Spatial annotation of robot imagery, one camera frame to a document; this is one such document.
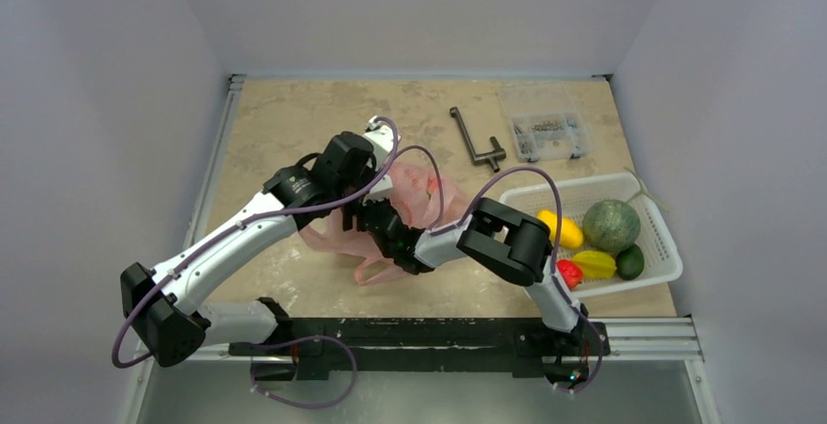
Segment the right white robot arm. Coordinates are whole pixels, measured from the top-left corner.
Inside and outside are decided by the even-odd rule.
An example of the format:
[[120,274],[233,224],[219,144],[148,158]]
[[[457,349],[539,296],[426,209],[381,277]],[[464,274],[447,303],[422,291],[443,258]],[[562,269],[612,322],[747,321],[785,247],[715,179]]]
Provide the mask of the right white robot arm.
[[387,200],[357,210],[355,227],[404,272],[430,273],[468,257],[501,280],[525,289],[540,312],[550,345],[569,353],[586,337],[587,314],[557,270],[549,227],[498,201],[483,198],[462,219],[434,229],[405,224]]

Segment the pink plastic bag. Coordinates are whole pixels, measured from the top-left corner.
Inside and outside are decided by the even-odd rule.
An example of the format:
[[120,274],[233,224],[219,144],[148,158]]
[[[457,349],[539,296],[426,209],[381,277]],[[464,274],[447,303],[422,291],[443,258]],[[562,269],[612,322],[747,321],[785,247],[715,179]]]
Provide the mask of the pink plastic bag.
[[[413,228],[413,248],[419,234],[426,228],[443,226],[467,210],[470,199],[452,180],[439,177],[431,167],[395,162],[389,171],[393,182],[391,205],[404,222]],[[357,229],[343,231],[340,210],[324,218],[325,230],[307,226],[299,231],[302,241],[311,249],[361,257],[363,261],[354,272],[360,286],[367,286],[429,272],[431,269],[415,257],[394,260],[384,257],[366,232]]]

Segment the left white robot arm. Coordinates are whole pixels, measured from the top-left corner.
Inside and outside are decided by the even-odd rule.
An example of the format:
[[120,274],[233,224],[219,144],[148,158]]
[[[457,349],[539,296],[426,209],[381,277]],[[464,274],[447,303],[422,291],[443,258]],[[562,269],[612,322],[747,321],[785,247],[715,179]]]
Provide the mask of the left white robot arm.
[[278,170],[242,209],[191,247],[152,267],[131,264],[119,278],[125,324],[112,363],[128,368],[140,362],[120,357],[128,330],[146,348],[142,359],[164,367],[215,343],[253,343],[268,355],[285,351],[291,329],[277,320],[274,301],[211,304],[208,297],[261,252],[375,195],[389,181],[399,141],[387,118],[362,134],[335,135],[323,151]]

